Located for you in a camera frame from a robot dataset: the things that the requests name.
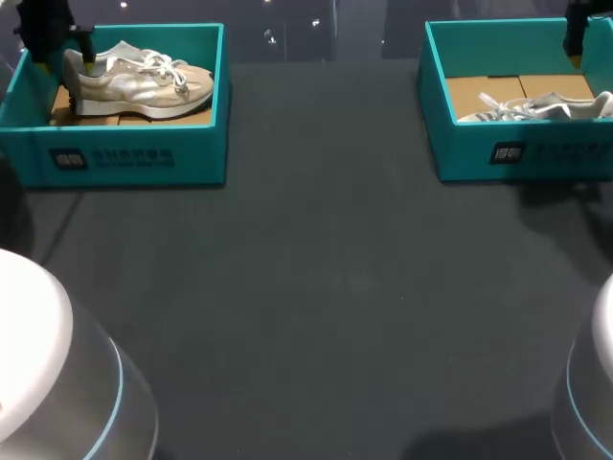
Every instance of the beige sneaker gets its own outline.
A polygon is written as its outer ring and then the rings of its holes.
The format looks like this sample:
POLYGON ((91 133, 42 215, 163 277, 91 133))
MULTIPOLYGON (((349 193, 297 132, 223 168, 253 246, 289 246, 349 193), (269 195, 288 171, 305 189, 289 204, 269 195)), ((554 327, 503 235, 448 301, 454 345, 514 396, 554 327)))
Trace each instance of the beige sneaker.
POLYGON ((90 76, 85 75, 80 53, 64 52, 64 84, 77 115, 128 112, 156 120, 176 118, 195 112, 213 95, 213 74, 208 70, 120 45, 96 56, 90 76))

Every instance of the logo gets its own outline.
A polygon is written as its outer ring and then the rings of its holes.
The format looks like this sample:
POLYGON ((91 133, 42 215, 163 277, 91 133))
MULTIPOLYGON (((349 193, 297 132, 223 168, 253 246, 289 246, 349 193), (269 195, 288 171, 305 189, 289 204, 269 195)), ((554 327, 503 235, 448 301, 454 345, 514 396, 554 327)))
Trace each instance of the logo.
POLYGON ((80 149, 49 149, 56 167, 62 171, 83 171, 87 162, 80 149))
POLYGON ((521 161, 526 149, 525 142, 499 142, 494 146, 490 165, 514 165, 521 161))

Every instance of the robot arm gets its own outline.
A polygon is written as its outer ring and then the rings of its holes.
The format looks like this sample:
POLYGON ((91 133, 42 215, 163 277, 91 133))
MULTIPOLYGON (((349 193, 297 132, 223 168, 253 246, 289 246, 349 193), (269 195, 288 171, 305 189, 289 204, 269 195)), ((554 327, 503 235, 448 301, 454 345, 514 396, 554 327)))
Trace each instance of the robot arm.
POLYGON ((21 36, 32 61, 50 72, 49 55, 59 51, 68 39, 74 39, 89 70, 96 54, 90 35, 94 28, 75 25, 68 0, 22 0, 17 5, 21 25, 14 32, 21 36))
POLYGON ((576 69, 581 67, 583 37, 587 19, 593 14, 613 11, 613 0, 569 0, 566 7, 566 36, 564 51, 576 69))

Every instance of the sneaker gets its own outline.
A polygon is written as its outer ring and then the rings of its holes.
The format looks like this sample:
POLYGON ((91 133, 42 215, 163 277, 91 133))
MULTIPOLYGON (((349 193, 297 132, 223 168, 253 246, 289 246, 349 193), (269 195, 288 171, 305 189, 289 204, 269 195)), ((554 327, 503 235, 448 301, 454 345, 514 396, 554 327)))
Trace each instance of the sneaker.
POLYGON ((549 93, 532 101, 532 107, 545 108, 555 104, 568 107, 572 120, 613 118, 613 94, 603 91, 596 99, 568 99, 556 93, 549 93))
POLYGON ((568 106, 569 104, 567 102, 557 101, 553 97, 547 100, 544 99, 552 95, 555 96, 554 93, 552 93, 551 95, 543 96, 542 98, 534 101, 522 98, 513 99, 506 103, 498 103, 486 93, 481 93, 479 94, 479 99, 481 99, 485 104, 489 105, 492 110, 466 115, 458 120, 458 122, 516 122, 523 120, 553 120, 572 118, 572 114, 568 106))
POLYGON ((80 53, 66 50, 62 70, 71 106, 80 116, 177 118, 206 105, 214 88, 208 70, 124 42, 97 55, 89 76, 80 53))

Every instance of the shoe sole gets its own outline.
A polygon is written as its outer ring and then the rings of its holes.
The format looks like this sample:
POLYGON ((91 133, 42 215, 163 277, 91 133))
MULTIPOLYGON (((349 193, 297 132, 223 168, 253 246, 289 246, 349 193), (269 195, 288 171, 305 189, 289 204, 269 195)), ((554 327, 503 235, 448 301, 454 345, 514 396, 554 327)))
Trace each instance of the shoe sole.
POLYGON ((208 105, 211 96, 212 94, 198 101, 177 107, 150 107, 141 103, 128 103, 126 101, 89 101, 71 98, 71 108, 73 113, 80 117, 108 117, 111 115, 130 114, 141 115, 151 120, 172 120, 203 109, 208 105))

